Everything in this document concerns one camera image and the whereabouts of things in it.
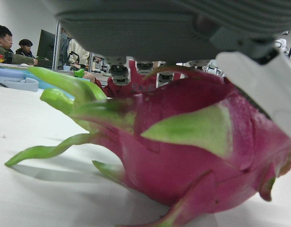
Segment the white grey left robot hand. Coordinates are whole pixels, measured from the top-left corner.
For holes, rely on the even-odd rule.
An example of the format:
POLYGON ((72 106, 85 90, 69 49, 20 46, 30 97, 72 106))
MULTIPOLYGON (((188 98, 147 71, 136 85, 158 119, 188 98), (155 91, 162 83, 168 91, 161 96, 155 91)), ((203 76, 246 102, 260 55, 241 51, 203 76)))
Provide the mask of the white grey left robot hand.
POLYGON ((291 138, 291 61, 274 42, 291 0, 45 0, 56 20, 111 65, 216 59, 291 138))

